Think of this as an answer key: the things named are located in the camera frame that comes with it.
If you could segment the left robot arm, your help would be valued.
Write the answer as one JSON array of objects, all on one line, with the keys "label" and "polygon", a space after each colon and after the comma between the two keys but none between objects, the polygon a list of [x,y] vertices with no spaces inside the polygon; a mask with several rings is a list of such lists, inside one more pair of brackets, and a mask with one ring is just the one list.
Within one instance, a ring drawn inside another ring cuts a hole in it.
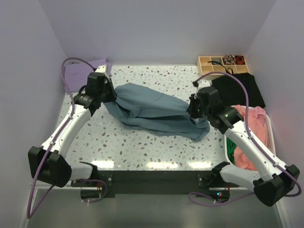
[{"label": "left robot arm", "polygon": [[87,78],[87,84],[73,97],[63,121],[39,147],[31,147],[28,161],[34,181],[64,187],[69,181],[82,180],[87,186],[98,182],[96,167],[88,162],[71,166],[66,161],[68,150],[82,127],[101,104],[116,100],[116,92],[106,72],[96,70]]}]

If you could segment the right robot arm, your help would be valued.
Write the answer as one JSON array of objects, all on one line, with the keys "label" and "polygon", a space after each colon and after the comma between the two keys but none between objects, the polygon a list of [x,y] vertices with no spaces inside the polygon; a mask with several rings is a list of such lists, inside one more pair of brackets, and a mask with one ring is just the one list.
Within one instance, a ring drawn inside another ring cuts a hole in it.
[{"label": "right robot arm", "polygon": [[198,86],[190,96],[187,110],[192,117],[205,117],[211,126],[233,141],[253,163],[256,171],[222,162],[214,168],[212,182],[221,187],[233,183],[252,191],[266,206],[289,197],[298,184],[300,170],[276,157],[250,130],[242,114],[234,107],[225,107],[217,89]]}]

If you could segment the blue t-shirt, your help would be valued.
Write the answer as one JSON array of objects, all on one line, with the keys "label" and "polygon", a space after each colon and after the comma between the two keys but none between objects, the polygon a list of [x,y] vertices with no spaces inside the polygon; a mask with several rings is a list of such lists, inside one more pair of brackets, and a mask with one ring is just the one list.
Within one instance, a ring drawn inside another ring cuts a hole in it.
[{"label": "blue t-shirt", "polygon": [[117,98],[105,103],[108,113],[126,128],[157,136],[183,136],[200,141],[210,131],[205,118],[187,113],[188,103],[171,95],[132,83],[115,88]]}]

